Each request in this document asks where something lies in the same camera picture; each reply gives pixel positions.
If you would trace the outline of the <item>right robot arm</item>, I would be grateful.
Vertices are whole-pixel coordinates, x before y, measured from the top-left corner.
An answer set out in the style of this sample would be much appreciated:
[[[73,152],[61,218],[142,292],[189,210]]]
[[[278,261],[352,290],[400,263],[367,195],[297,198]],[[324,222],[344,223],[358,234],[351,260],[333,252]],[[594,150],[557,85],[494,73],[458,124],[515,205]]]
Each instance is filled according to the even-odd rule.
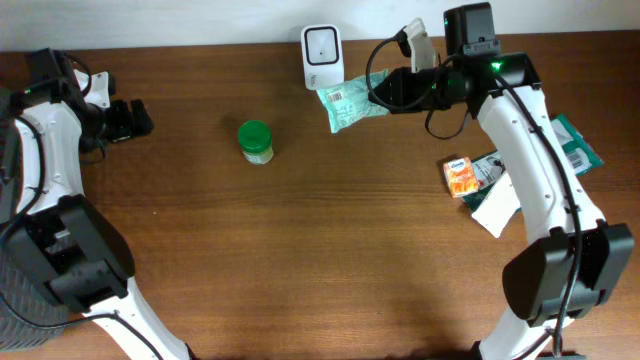
[[[432,114],[465,104],[494,143],[520,201],[528,245],[503,269],[507,308],[476,342],[473,359],[562,358],[563,331],[611,297],[634,249],[625,224],[609,224],[592,202],[557,139],[530,57],[504,53],[491,6],[443,15],[440,59],[421,20],[394,36],[411,61],[368,89],[394,114]]]

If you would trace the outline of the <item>green glove package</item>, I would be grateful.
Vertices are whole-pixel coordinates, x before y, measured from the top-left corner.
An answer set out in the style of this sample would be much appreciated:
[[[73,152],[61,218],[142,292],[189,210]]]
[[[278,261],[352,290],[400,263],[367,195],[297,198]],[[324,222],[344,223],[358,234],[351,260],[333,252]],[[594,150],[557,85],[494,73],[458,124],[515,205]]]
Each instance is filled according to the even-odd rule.
[[[604,160],[586,142],[582,134],[564,115],[551,121],[554,133],[577,176],[604,165]],[[504,161],[497,151],[489,152],[471,161],[479,190],[463,197],[472,212],[476,211],[497,180],[506,172]]]

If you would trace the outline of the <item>white tube with cork cap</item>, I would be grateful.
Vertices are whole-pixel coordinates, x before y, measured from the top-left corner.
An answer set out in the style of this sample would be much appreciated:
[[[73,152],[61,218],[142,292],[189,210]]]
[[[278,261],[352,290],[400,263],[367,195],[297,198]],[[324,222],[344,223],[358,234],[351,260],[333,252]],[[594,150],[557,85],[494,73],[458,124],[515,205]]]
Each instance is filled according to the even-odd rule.
[[[499,238],[509,220],[519,208],[519,198],[509,174],[505,172],[494,183],[489,193],[471,216],[492,236]]]

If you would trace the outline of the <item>green lid jar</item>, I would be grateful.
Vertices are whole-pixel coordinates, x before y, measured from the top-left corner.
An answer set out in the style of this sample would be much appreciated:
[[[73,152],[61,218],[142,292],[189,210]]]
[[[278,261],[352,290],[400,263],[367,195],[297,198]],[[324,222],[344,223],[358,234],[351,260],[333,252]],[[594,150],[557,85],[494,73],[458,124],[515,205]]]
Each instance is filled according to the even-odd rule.
[[[249,163],[265,165],[273,158],[272,134],[264,122],[245,122],[238,129],[237,136],[242,153]]]

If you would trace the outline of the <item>orange tissue pack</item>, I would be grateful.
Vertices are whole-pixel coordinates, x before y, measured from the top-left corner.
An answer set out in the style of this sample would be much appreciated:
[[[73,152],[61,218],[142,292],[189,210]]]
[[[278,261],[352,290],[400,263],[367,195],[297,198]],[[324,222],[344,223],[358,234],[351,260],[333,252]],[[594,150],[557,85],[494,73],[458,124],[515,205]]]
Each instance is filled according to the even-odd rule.
[[[443,173],[453,198],[474,194],[479,190],[472,162],[468,157],[458,158],[443,164]]]

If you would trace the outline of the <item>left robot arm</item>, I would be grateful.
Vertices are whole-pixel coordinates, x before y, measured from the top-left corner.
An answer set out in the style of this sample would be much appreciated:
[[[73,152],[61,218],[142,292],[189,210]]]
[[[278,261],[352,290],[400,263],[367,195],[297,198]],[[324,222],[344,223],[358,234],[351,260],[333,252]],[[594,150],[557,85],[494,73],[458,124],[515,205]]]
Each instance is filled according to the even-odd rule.
[[[144,299],[131,250],[85,196],[81,167],[149,135],[144,104],[115,98],[108,72],[45,48],[30,84],[1,94],[1,348],[30,350],[82,323],[133,359],[189,359]]]

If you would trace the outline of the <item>mint wet wipes pack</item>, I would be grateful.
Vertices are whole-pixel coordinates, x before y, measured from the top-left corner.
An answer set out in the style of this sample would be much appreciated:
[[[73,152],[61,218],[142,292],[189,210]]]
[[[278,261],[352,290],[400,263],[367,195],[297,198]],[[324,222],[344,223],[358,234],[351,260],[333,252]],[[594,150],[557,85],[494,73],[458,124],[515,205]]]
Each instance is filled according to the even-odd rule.
[[[389,110],[369,100],[366,76],[316,91],[328,114],[332,134],[368,117],[385,116]]]

